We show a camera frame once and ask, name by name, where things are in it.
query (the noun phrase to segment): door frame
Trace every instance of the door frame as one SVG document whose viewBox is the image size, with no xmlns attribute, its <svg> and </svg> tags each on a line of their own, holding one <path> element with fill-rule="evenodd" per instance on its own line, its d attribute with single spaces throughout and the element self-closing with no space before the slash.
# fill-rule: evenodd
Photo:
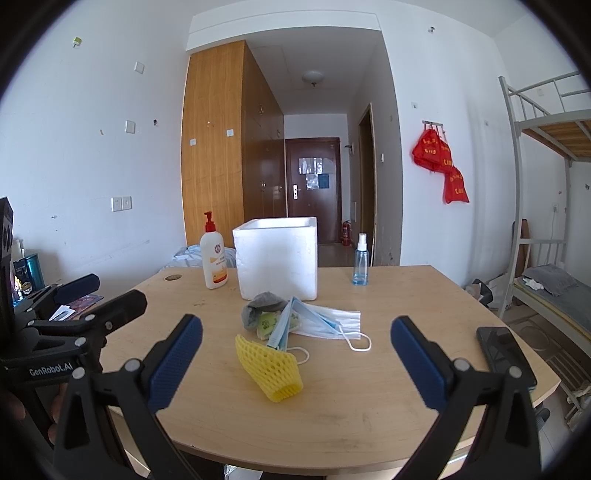
<svg viewBox="0 0 591 480">
<path fill-rule="evenodd" d="M 335 162 L 336 162 L 336 182 L 337 182 L 337 220 L 339 223 L 339 231 L 342 230 L 343 226 L 343 197 L 342 197 L 342 182 L 341 182 L 341 173 L 340 173 L 340 138 L 339 137 L 308 137 L 308 138 L 286 138 L 285 139 L 285 201 L 287 202 L 287 216 L 290 216 L 290 208 L 289 208 L 289 195 L 293 195 L 291 191 L 291 186 L 293 185 L 293 181 L 291 181 L 291 168 L 288 165 L 289 160 L 287 159 L 288 153 L 288 144 L 297 144 L 297 143 L 310 143 L 313 142 L 332 142 L 336 143 L 339 148 L 335 148 Z"/>
<path fill-rule="evenodd" d="M 375 236 L 378 229 L 378 162 L 376 160 L 376 149 L 375 149 L 375 130 L 374 130 L 374 107 L 373 102 L 370 102 L 369 105 L 363 111 L 363 114 L 359 117 L 357 122 L 357 142 L 359 145 L 359 213 L 361 217 L 363 216 L 363 182 L 362 182 L 362 175 L 361 175 L 361 162 L 363 162 L 362 156 L 362 149 L 361 149 L 361 122 L 365 118 L 365 116 L 369 113 L 369 121 L 371 124 L 371 143 L 372 149 L 374 151 L 374 229 L 372 233 L 372 245 L 371 245 L 371 258 L 369 259 L 369 265 L 371 267 L 374 266 L 374 256 L 375 256 Z"/>
</svg>

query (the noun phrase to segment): red pump cap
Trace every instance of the red pump cap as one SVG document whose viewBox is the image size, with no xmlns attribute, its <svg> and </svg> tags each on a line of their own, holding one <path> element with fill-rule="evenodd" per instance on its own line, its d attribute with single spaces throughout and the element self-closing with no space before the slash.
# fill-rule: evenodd
<svg viewBox="0 0 591 480">
<path fill-rule="evenodd" d="M 207 222 L 205 223 L 205 232 L 215 232 L 216 224 L 212 222 L 212 213 L 205 212 L 204 215 L 207 215 Z"/>
</svg>

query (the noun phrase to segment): ceiling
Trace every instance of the ceiling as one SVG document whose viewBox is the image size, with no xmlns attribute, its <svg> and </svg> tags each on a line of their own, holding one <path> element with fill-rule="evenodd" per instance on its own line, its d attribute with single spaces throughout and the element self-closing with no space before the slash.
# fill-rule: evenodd
<svg viewBox="0 0 591 480">
<path fill-rule="evenodd" d="M 213 8 L 243 0 L 201 0 L 194 8 L 200 14 Z M 494 37 L 519 20 L 527 10 L 518 0 L 397 0 L 433 10 L 455 18 L 481 32 Z"/>
<path fill-rule="evenodd" d="M 346 113 L 382 34 L 375 30 L 304 27 L 245 35 L 284 115 Z M 308 70 L 324 80 L 302 81 Z"/>
</svg>

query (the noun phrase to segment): red bag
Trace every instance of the red bag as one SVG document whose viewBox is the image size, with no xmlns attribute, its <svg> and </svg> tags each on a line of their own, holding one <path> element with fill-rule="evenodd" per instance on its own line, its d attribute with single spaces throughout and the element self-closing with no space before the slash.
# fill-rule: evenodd
<svg viewBox="0 0 591 480">
<path fill-rule="evenodd" d="M 451 173 L 453 169 L 452 151 L 445 141 L 440 139 L 439 144 L 441 147 L 441 163 L 437 171 L 441 173 Z"/>
<path fill-rule="evenodd" d="M 433 128 L 425 128 L 417 145 L 413 148 L 414 162 L 431 171 L 439 171 L 441 148 L 439 133 Z"/>
<path fill-rule="evenodd" d="M 445 203 L 470 203 L 466 189 L 464 188 L 464 177 L 462 177 L 461 172 L 456 167 L 452 166 L 451 172 L 445 174 L 443 198 L 445 199 Z"/>
</svg>

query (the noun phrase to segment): hand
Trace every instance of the hand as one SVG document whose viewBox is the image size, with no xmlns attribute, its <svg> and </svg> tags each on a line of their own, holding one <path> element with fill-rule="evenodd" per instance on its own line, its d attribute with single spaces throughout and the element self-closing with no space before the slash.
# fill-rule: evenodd
<svg viewBox="0 0 591 480">
<path fill-rule="evenodd" d="M 51 418 L 53 418 L 53 421 L 55 423 L 51 427 L 49 427 L 49 430 L 47 431 L 47 437 L 49 438 L 49 441 L 53 444 L 55 444 L 56 442 L 57 422 L 60 420 L 61 405 L 63 404 L 64 396 L 66 395 L 67 386 L 67 383 L 60 384 L 60 391 L 57 393 L 56 397 L 51 402 L 51 407 L 49 409 Z M 25 406 L 12 393 L 6 393 L 5 401 L 8 405 L 8 410 L 10 410 L 15 419 L 23 420 L 27 416 Z"/>
</svg>

